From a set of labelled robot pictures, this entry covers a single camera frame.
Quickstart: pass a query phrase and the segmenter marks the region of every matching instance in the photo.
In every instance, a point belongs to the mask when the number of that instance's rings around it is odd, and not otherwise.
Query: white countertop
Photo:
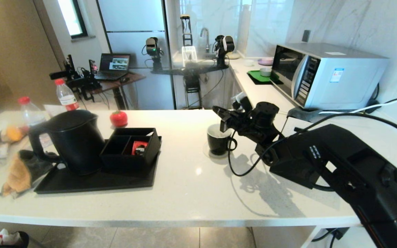
[[[112,133],[109,111],[99,115],[98,127],[107,138]],[[0,221],[52,226],[355,226],[359,220],[337,194],[309,190],[267,171],[260,163],[245,177],[232,175],[227,157],[209,158],[206,129],[218,123],[211,110],[127,111],[128,127],[155,127],[162,147],[153,187],[100,192],[38,195],[29,190],[17,199],[0,197]],[[0,114],[16,122],[18,112]],[[281,129],[286,116],[274,124]],[[396,132],[386,132],[369,122],[348,122],[364,141],[397,166]],[[293,127],[286,125],[285,134]],[[255,160],[255,144],[238,137],[232,162],[245,171]],[[11,154],[17,149],[14,146]],[[0,165],[0,189],[8,165]]]
[[[296,106],[284,96],[279,90],[272,85],[256,85],[251,78],[247,75],[247,72],[259,70],[260,68],[270,68],[271,66],[264,66],[257,63],[258,58],[246,58],[255,61],[254,66],[245,66],[244,58],[236,60],[225,60],[225,63],[229,65],[229,69],[234,73],[236,82],[241,88],[241,91],[247,94],[252,106],[259,102],[271,102],[280,108],[280,113],[288,113],[289,110]],[[182,66],[182,55],[176,53],[172,59],[174,66]],[[205,65],[213,65],[212,60],[198,60],[198,63]]]

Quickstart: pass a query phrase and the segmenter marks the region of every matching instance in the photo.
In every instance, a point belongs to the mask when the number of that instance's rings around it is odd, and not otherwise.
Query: black kettle
[[[33,152],[42,160],[64,163],[70,171],[80,176],[98,171],[102,167],[99,157],[105,141],[97,128],[98,116],[87,110],[68,111],[49,121],[30,128],[29,138]],[[47,133],[59,156],[49,156],[39,140]]]

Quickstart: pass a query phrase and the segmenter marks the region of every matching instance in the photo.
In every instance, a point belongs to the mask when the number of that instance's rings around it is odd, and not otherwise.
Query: mug handle
[[[229,147],[229,145],[231,144],[231,141],[232,141],[233,143],[235,143],[235,147],[234,147],[234,148],[230,148],[230,147]],[[234,138],[229,137],[229,141],[227,142],[227,150],[228,150],[228,151],[233,151],[233,150],[235,150],[235,149],[237,148],[237,146],[238,146],[237,141],[236,141]]]
[[[51,163],[60,163],[62,159],[57,155],[47,155],[44,152],[44,148],[41,145],[41,140],[39,139],[39,135],[46,133],[42,124],[37,124],[33,127],[30,127],[29,130],[29,140],[30,144],[33,148],[33,152],[39,159],[51,162]]]

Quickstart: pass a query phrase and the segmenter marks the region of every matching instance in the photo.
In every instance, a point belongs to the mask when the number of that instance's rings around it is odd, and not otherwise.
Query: plastic bottle
[[[29,127],[45,121],[44,113],[30,101],[29,97],[21,97],[18,102],[21,105],[22,117]]]
[[[56,95],[60,103],[65,106],[67,111],[70,110],[78,110],[79,104],[76,101],[76,97],[74,97],[73,91],[65,84],[63,79],[55,80],[56,88]]]

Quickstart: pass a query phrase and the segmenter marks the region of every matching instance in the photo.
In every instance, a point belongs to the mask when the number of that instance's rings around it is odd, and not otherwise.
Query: red bottle cap
[[[18,99],[18,103],[21,105],[26,105],[30,103],[30,97],[21,97]]]
[[[55,80],[55,84],[56,85],[62,85],[62,84],[64,84],[65,83],[65,81],[63,80],[63,79],[57,79],[57,80]]]

